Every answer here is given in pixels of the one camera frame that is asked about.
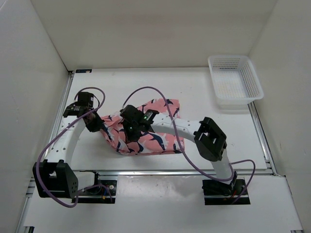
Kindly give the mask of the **pink shark print shorts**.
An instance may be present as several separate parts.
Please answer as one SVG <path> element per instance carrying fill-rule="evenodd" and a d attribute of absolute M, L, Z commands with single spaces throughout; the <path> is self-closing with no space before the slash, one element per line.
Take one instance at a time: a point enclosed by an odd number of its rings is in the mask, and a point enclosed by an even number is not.
<path fill-rule="evenodd" d="M 178 99 L 167 99 L 170 111 L 174 118 L 180 118 L 180 103 Z M 147 110 L 156 110 L 168 115 L 167 107 L 163 99 L 152 99 L 149 102 L 137 107 L 138 110 L 146 113 Z M 142 133 L 138 142 L 125 143 L 124 129 L 121 124 L 120 113 L 115 112 L 102 116 L 104 129 L 101 130 L 106 142 L 122 155 L 158 155 L 182 153 L 177 143 L 176 136 L 168 133 Z"/>

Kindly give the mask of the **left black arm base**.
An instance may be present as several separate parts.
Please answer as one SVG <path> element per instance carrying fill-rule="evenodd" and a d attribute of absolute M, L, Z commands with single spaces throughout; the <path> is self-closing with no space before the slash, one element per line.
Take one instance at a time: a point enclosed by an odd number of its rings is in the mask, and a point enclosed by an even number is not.
<path fill-rule="evenodd" d="M 117 194 L 117 178 L 95 172 L 96 187 L 84 190 L 79 194 L 78 203 L 83 204 L 115 204 Z"/>

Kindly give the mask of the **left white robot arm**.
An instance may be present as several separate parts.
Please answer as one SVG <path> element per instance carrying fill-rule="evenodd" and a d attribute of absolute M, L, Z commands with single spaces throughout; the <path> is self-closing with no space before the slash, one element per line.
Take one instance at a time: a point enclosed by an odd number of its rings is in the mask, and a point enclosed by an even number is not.
<path fill-rule="evenodd" d="M 102 182 L 95 172 L 74 172 L 70 165 L 78 139 L 84 129 L 98 132 L 103 121 L 91 102 L 77 101 L 65 108 L 61 131 L 43 149 L 33 166 L 33 175 L 41 198 L 55 201 L 73 199 L 79 191 L 101 191 Z"/>

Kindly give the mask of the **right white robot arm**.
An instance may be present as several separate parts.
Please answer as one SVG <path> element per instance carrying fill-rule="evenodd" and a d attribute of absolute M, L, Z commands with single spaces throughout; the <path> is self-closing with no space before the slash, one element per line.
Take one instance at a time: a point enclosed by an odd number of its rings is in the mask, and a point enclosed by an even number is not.
<path fill-rule="evenodd" d="M 216 176 L 208 175 L 199 169 L 181 149 L 188 163 L 200 174 L 218 182 L 218 188 L 222 193 L 229 194 L 236 188 L 237 175 L 226 153 L 226 135 L 211 118 L 189 121 L 173 118 L 156 110 L 147 110 L 144 113 L 132 105 L 122 109 L 120 116 L 127 143 L 138 141 L 143 133 L 171 134 L 176 137 L 179 145 L 180 138 L 191 141 L 196 145 L 200 156 L 211 162 Z"/>

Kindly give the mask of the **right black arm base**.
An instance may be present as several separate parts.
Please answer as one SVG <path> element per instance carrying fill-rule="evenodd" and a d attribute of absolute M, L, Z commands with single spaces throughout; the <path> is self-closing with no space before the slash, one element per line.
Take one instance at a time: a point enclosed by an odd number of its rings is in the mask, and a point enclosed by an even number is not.
<path fill-rule="evenodd" d="M 238 179 L 235 172 L 230 184 L 215 180 L 202 180 L 205 205 L 250 205 L 245 179 Z"/>

